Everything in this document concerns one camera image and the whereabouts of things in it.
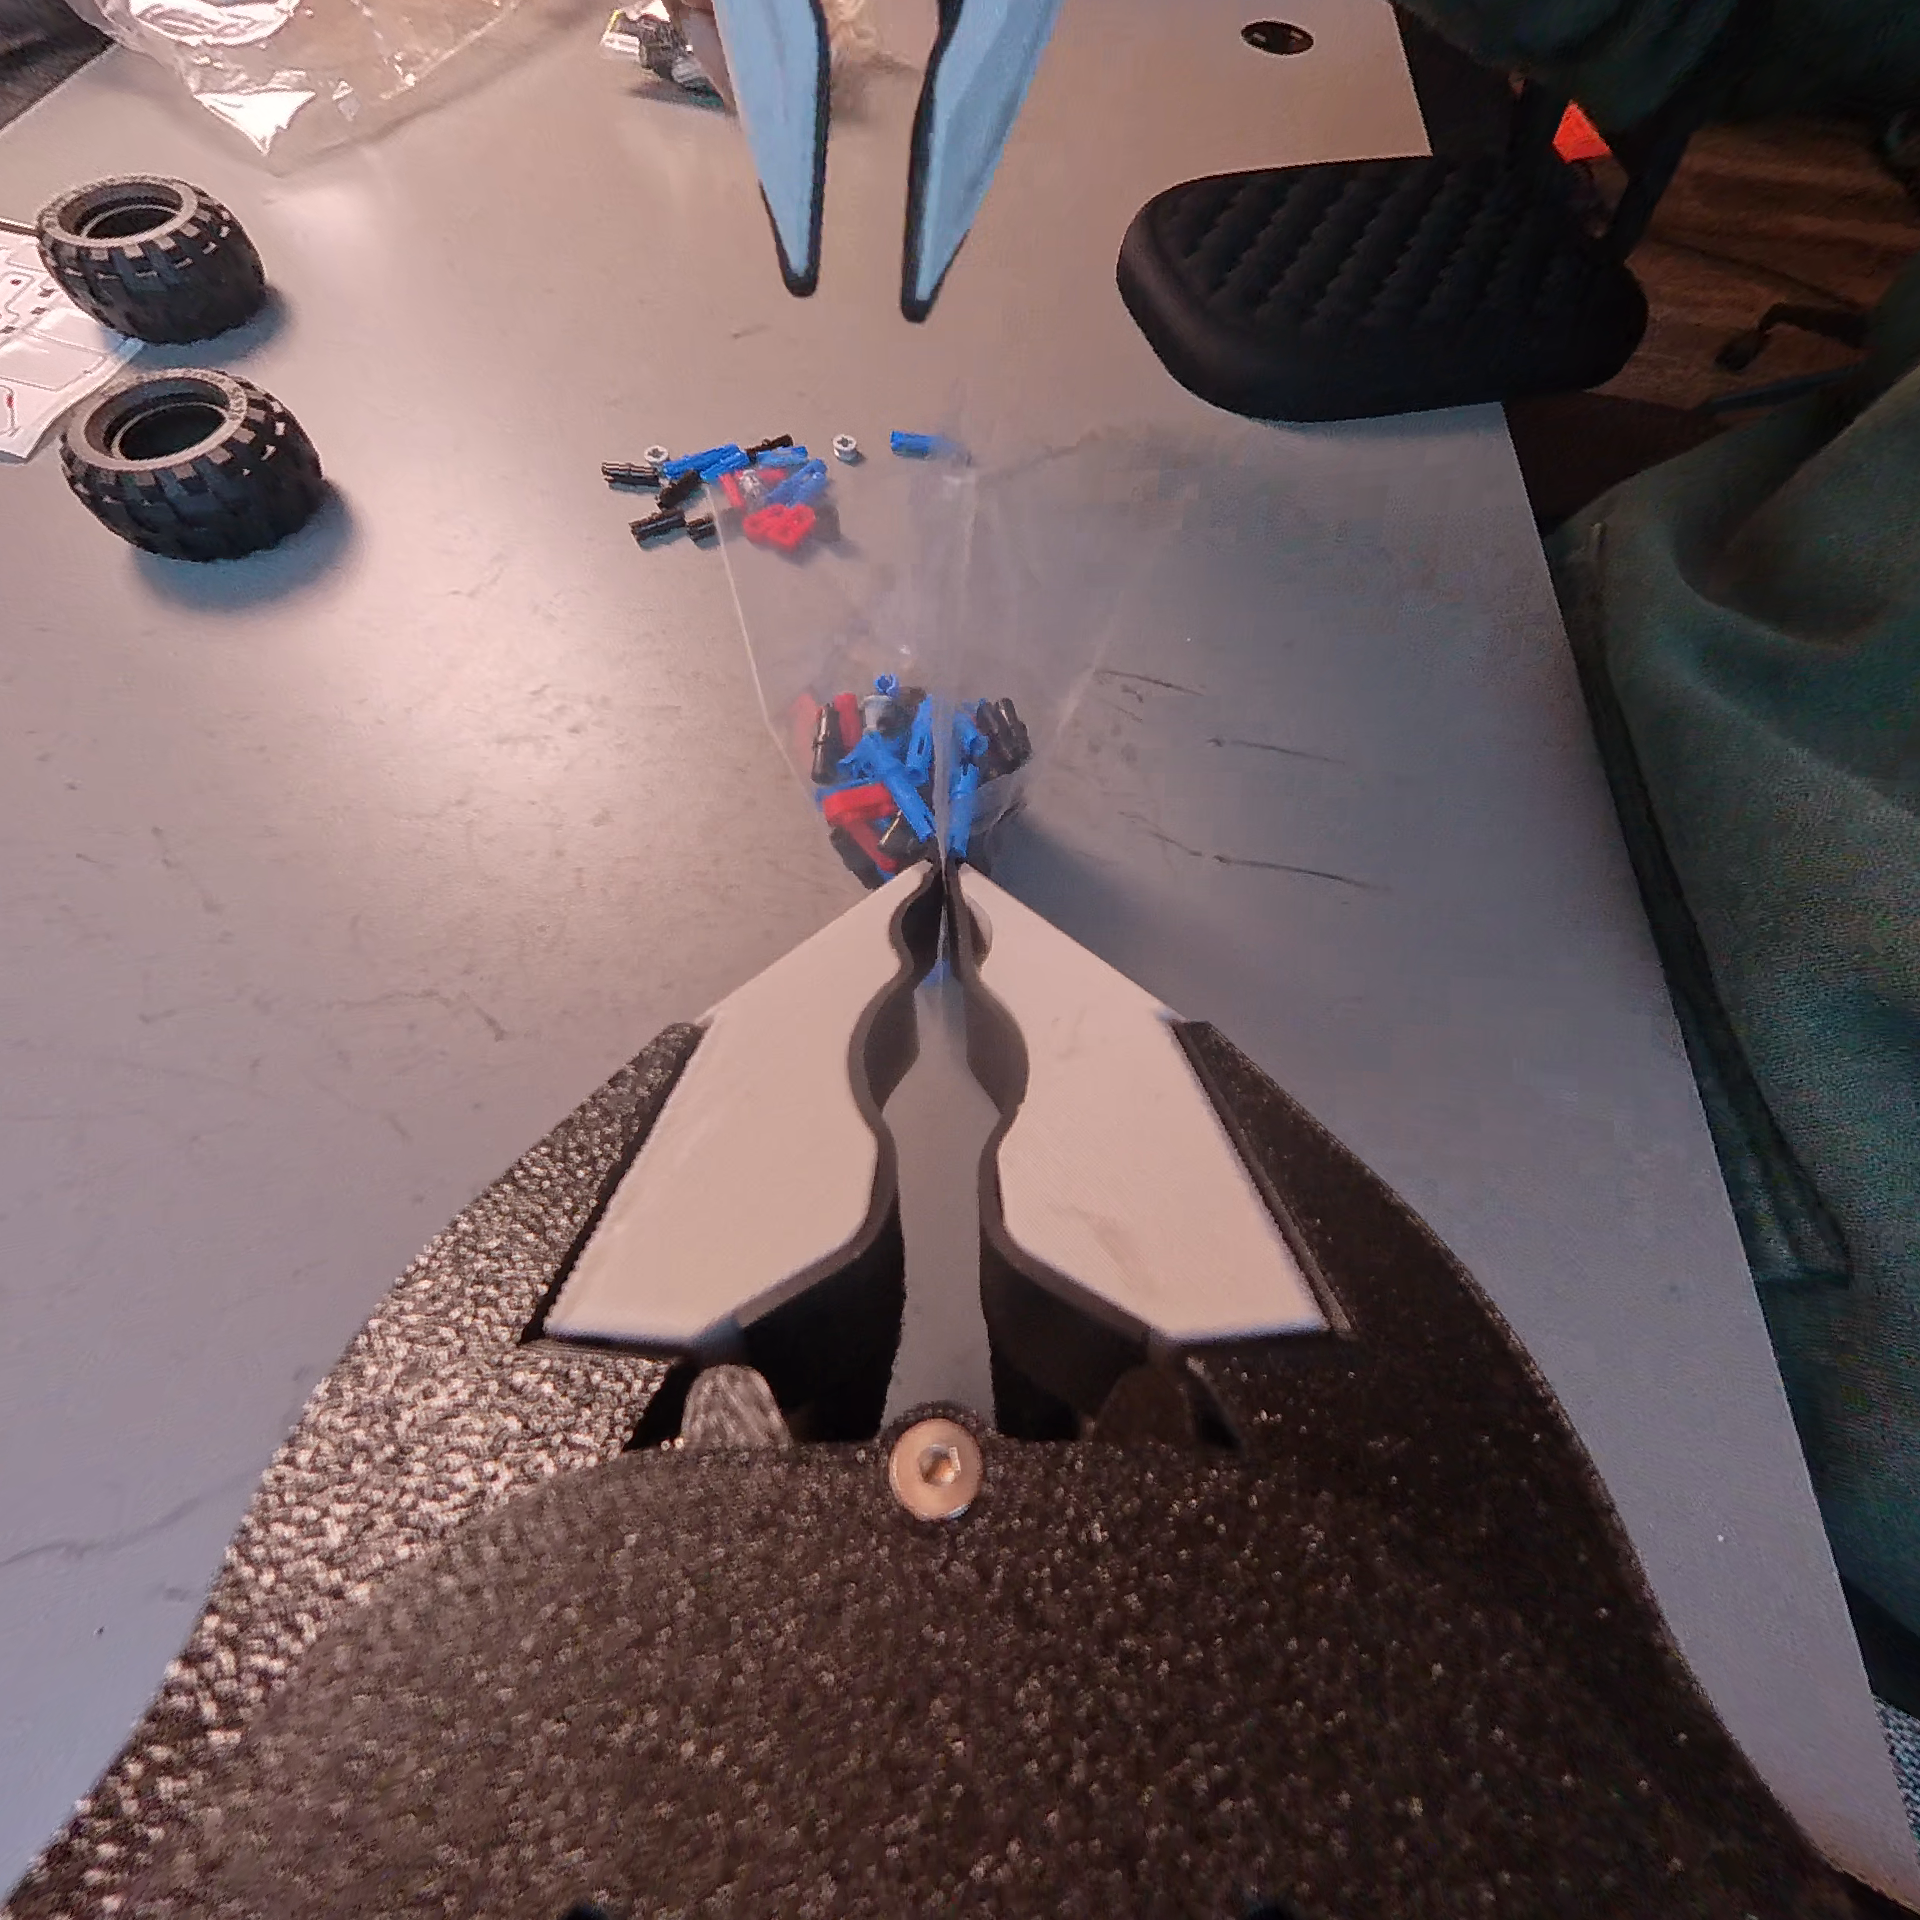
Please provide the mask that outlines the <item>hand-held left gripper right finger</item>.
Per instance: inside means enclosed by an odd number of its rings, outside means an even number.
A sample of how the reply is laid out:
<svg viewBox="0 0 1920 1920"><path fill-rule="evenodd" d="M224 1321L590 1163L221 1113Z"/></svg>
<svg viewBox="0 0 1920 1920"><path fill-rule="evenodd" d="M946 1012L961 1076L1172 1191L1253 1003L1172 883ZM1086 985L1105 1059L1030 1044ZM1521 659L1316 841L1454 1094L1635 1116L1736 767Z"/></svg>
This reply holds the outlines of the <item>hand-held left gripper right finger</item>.
<svg viewBox="0 0 1920 1920"><path fill-rule="evenodd" d="M1178 1015L971 867L954 939L1000 1118L984 1220L1014 1268L1168 1345L1328 1332Z"/></svg>

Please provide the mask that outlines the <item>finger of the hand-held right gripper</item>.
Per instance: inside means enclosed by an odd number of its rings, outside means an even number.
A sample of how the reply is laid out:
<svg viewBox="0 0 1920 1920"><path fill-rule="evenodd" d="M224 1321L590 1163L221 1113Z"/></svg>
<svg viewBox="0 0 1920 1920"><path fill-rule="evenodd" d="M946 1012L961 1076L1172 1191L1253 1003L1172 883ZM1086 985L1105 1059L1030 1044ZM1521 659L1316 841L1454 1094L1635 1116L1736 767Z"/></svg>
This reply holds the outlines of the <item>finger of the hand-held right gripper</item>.
<svg viewBox="0 0 1920 1920"><path fill-rule="evenodd" d="M818 287L833 61L821 3L715 3L737 113L747 133L784 287Z"/></svg>
<svg viewBox="0 0 1920 1920"><path fill-rule="evenodd" d="M986 198L1061 3L940 3L915 117L900 311L923 321Z"/></svg>

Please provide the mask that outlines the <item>person's right forearm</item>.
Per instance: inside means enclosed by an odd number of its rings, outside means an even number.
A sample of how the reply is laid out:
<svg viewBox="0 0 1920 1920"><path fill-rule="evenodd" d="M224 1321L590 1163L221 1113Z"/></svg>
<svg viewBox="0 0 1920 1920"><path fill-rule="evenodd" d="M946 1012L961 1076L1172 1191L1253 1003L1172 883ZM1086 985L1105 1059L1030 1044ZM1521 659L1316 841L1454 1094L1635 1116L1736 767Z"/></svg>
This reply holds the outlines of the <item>person's right forearm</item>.
<svg viewBox="0 0 1920 1920"><path fill-rule="evenodd" d="M1709 117L1918 104L1915 3L1406 3L1477 64L1630 128L1678 97Z"/></svg>

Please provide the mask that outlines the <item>clear plastic bag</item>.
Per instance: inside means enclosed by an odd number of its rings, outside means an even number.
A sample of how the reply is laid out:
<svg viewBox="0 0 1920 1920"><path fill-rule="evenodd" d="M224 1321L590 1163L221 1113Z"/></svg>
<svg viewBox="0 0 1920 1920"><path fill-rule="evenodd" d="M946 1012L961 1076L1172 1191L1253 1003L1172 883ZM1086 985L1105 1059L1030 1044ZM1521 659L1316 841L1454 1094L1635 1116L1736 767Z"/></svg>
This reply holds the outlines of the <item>clear plastic bag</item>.
<svg viewBox="0 0 1920 1920"><path fill-rule="evenodd" d="M276 171L372 141L508 78L588 3L77 3L224 140Z"/></svg>
<svg viewBox="0 0 1920 1920"><path fill-rule="evenodd" d="M835 486L842 543L720 543L761 710L825 841L780 727L796 695L894 675L950 703L1010 697L1035 742L1026 797L1184 513L1178 467L1125 432L1019 445L942 423L861 443Z"/></svg>

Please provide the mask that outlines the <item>white sticker sheet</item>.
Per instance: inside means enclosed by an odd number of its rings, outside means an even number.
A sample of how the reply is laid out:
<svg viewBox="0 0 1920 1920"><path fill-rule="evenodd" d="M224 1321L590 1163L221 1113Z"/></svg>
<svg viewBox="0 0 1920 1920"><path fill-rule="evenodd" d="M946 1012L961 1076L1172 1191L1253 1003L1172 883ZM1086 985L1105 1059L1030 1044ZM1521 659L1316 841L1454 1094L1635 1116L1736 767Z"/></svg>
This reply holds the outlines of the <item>white sticker sheet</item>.
<svg viewBox="0 0 1920 1920"><path fill-rule="evenodd" d="M2 221L5 461L25 463L138 352L139 342L96 321L43 269L29 225Z"/></svg>

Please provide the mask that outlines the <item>black toy tyre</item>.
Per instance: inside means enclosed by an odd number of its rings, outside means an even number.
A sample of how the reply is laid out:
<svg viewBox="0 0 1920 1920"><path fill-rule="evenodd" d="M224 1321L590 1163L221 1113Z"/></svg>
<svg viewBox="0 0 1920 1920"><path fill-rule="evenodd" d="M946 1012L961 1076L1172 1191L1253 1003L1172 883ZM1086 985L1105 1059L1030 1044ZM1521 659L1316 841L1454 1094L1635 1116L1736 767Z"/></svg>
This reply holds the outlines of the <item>black toy tyre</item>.
<svg viewBox="0 0 1920 1920"><path fill-rule="evenodd" d="M269 296L227 204L169 175L116 175L48 201L43 267L92 318L147 344L195 344L250 325Z"/></svg>
<svg viewBox="0 0 1920 1920"><path fill-rule="evenodd" d="M216 368L116 379L66 421L65 479L108 531L164 559L241 559L300 532L328 479L269 393Z"/></svg>

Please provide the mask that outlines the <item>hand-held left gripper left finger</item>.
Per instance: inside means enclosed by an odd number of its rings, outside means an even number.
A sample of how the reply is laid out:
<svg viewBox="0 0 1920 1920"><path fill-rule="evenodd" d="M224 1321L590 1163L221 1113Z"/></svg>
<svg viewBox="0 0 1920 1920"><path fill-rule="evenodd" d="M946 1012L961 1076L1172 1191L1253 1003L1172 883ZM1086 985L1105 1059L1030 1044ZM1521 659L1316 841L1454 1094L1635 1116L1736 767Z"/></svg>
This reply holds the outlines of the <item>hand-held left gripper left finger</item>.
<svg viewBox="0 0 1920 1920"><path fill-rule="evenodd" d="M722 996L548 1308L566 1341L720 1352L866 1254L944 878L906 870Z"/></svg>

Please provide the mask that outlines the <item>crumpled clear plastic bag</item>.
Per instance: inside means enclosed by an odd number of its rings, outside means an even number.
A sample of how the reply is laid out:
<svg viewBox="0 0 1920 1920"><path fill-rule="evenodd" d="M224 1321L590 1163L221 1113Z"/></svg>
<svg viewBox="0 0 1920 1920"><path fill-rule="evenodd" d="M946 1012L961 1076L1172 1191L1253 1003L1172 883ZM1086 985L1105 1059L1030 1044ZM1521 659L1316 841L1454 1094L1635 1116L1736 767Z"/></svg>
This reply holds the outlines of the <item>crumpled clear plastic bag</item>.
<svg viewBox="0 0 1920 1920"><path fill-rule="evenodd" d="M224 140L276 171L372 141L508 78L588 3L77 3Z"/></svg>

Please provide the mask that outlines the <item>large pile of toy pins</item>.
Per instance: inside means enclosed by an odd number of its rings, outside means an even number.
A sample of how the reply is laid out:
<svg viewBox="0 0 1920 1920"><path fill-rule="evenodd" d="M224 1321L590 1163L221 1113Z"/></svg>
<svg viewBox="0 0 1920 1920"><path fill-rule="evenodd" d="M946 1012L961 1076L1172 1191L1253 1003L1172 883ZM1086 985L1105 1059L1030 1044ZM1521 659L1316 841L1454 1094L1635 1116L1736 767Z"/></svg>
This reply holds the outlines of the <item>large pile of toy pins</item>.
<svg viewBox="0 0 1920 1920"><path fill-rule="evenodd" d="M605 461L600 473L610 492L638 497L632 536L640 547L744 542L753 552L801 559L842 543L835 486L870 452L848 435L824 452L782 435L692 452L654 445L635 461Z"/></svg>

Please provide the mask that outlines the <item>small bag of coloured parts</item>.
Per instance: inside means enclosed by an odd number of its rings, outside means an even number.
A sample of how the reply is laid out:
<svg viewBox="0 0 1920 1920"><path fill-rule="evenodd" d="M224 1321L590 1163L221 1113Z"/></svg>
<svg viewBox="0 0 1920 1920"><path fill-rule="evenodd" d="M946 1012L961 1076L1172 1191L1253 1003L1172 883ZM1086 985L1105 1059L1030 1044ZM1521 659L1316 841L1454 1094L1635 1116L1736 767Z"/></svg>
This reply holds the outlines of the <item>small bag of coloured parts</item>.
<svg viewBox="0 0 1920 1920"><path fill-rule="evenodd" d="M722 89L664 3L613 6L600 49L603 57L632 64L649 80L696 100L717 102L722 97Z"/></svg>

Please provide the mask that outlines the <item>small cluster of toy pins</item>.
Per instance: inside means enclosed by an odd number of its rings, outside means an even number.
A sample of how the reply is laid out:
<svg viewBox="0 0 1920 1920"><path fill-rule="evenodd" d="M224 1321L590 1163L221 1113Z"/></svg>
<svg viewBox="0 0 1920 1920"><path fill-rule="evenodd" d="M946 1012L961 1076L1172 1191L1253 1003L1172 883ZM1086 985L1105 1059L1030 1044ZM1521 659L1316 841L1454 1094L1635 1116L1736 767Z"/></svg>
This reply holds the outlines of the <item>small cluster of toy pins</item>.
<svg viewBox="0 0 1920 1920"><path fill-rule="evenodd" d="M942 857L990 872L1024 807L1035 742L1006 695L950 703L878 675L796 695L780 727L833 849L869 891Z"/></svg>

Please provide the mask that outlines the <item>grey desk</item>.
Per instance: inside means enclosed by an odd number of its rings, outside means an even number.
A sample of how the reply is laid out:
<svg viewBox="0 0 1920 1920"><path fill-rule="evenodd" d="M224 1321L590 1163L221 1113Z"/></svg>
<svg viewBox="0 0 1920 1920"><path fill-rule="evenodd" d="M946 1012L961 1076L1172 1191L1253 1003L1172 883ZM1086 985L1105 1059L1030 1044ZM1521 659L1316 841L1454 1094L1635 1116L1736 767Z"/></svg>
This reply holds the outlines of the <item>grey desk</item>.
<svg viewBox="0 0 1920 1920"><path fill-rule="evenodd" d="M1720 1713L1813 1836L1914 1839L1499 414L1266 430L1114 265L1166 185L1411 151L1384 5L1067 6L928 325L913 71L833 135L821 289L715 113L566 22L396 133L256 168L110 53L5 213L168 171L268 260L241 350L336 500L172 567L5 468L5 1884L149 1704L309 1391L469 1200L857 888L761 723L720 556L640 552L645 440L977 404L1166 432L1200 485L1041 755L1004 885L1218 1023L1542 1365Z"/></svg>

